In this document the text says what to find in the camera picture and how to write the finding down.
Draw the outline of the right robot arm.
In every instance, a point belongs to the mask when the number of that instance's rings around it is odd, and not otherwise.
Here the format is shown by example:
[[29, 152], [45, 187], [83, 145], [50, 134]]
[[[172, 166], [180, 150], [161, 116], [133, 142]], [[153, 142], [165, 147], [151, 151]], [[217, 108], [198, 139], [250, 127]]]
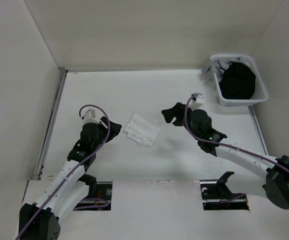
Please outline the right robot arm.
[[228, 178], [234, 172], [227, 171], [216, 183], [220, 197], [228, 198], [241, 188], [244, 193], [264, 197], [281, 209], [289, 209], [289, 156], [262, 155], [229, 142], [227, 135], [212, 127], [212, 119], [205, 110], [178, 102], [161, 113], [166, 123], [185, 127], [205, 153], [235, 163], [260, 178], [257, 182], [230, 182]]

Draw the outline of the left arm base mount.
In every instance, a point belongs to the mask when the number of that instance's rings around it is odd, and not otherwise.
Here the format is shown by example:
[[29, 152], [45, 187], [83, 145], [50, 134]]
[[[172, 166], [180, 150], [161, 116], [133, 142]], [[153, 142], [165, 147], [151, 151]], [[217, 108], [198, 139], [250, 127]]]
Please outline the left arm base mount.
[[73, 209], [74, 211], [110, 211], [112, 206], [113, 182], [97, 181], [84, 174], [79, 181], [88, 186], [88, 194]]

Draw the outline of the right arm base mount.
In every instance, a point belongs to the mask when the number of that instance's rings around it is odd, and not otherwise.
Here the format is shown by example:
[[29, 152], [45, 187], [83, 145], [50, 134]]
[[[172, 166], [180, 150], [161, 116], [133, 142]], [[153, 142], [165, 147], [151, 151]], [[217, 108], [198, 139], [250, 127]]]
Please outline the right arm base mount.
[[205, 211], [249, 210], [245, 193], [232, 193], [226, 183], [234, 172], [227, 171], [217, 180], [200, 181], [202, 207]]

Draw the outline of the white tank top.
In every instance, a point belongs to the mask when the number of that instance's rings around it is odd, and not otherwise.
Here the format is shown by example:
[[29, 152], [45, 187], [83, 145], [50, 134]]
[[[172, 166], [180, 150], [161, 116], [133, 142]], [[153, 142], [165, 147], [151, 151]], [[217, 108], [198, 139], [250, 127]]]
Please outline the white tank top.
[[161, 132], [161, 127], [135, 113], [123, 132], [126, 133], [128, 139], [138, 145], [152, 148]]

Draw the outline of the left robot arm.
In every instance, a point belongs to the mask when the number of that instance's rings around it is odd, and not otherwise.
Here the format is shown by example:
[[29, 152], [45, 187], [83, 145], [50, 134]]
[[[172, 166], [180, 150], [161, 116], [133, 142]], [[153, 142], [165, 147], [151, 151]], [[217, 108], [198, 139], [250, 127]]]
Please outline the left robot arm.
[[97, 193], [97, 179], [86, 172], [105, 143], [115, 138], [122, 126], [85, 115], [80, 138], [49, 188], [33, 203], [25, 203], [19, 212], [18, 240], [57, 240], [61, 224], [82, 199]]

